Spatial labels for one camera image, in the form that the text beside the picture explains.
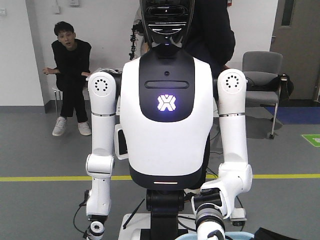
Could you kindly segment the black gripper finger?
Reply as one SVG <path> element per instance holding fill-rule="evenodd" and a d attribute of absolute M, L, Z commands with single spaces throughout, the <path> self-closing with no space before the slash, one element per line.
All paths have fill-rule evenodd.
<path fill-rule="evenodd" d="M 270 231 L 268 229 L 265 229 L 263 227 L 260 227 L 255 233 L 254 233 L 254 240 L 289 240 L 290 238 L 284 235 L 281 235 L 279 233 Z"/>

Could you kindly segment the white robot arm screen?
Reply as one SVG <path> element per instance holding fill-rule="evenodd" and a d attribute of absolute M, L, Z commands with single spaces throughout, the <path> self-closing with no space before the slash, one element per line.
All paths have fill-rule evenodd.
<path fill-rule="evenodd" d="M 224 162 L 218 177 L 205 182 L 200 194 L 192 197 L 196 235 L 199 240 L 224 240 L 227 219 L 235 199 L 251 189 L 253 171 L 248 163 L 246 133 L 247 81 L 238 69 L 224 70 L 217 79 L 219 126 Z"/>
<path fill-rule="evenodd" d="M 88 79 L 91 110 L 91 154 L 86 159 L 86 173 L 92 177 L 86 202 L 90 224 L 87 240 L 100 240 L 111 209 L 110 184 L 114 167 L 114 132 L 117 112 L 117 82 L 106 71 L 97 71 Z"/>

